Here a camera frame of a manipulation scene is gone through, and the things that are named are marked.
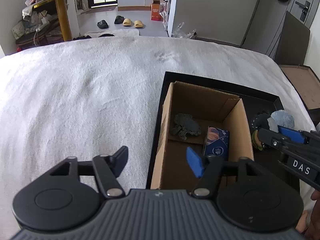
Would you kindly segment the person's right hand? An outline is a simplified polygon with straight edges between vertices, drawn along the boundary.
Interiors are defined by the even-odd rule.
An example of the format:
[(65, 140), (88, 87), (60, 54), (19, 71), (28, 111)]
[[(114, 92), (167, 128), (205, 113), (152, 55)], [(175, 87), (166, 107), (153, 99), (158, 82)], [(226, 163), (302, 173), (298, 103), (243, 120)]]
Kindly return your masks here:
[(305, 233), (306, 238), (318, 240), (320, 238), (320, 192), (315, 190), (311, 195), (311, 199), (315, 200), (313, 207), (309, 227)]

